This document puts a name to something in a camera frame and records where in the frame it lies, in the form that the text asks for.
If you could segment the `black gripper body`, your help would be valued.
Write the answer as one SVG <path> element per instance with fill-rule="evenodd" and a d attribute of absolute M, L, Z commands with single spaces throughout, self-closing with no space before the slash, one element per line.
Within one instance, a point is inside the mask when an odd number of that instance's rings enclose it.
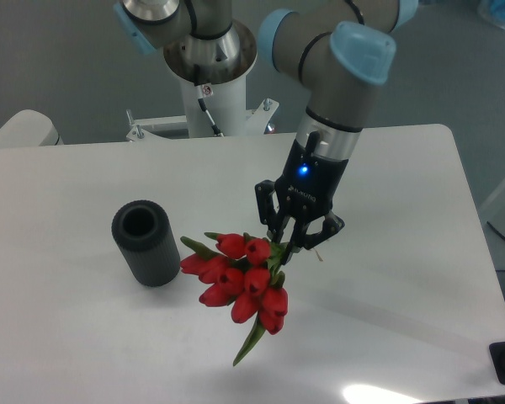
<path fill-rule="evenodd" d="M 347 165 L 348 159 L 334 161 L 307 153 L 294 140 L 283 172 L 275 182 L 279 215 L 306 223 L 327 215 Z"/>

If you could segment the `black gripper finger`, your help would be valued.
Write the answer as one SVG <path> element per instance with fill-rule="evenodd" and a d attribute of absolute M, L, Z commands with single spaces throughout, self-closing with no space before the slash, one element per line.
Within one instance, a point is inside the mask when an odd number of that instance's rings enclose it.
<path fill-rule="evenodd" d="M 271 241 L 280 243 L 295 201 L 290 192 L 290 183 L 283 178 L 276 181 L 263 180 L 254 186 L 254 190 L 259 220 L 268 227 Z"/>
<path fill-rule="evenodd" d="M 308 233 L 310 224 L 305 222 L 300 223 L 299 221 L 295 222 L 290 241 L 284 250 L 284 263 L 288 263 L 294 253 L 298 253 L 303 248 L 311 250 L 337 235 L 345 227 L 344 220 L 333 212 L 329 212 L 323 217 L 320 231 Z"/>

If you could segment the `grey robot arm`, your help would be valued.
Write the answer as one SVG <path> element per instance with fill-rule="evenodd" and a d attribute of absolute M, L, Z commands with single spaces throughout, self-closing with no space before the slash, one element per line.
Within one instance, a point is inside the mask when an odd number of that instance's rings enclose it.
<path fill-rule="evenodd" d="M 118 1 L 114 12 L 143 54 L 161 51 L 179 80 L 192 138 L 263 130 L 247 116 L 246 75 L 258 57 L 310 93 L 281 176 L 255 188 L 268 237 L 294 229 L 284 260 L 343 228 L 332 198 L 385 84 L 396 44 L 391 33 L 417 11 L 414 1 L 330 1 L 310 13 L 271 12 L 253 34 L 229 1 Z"/>

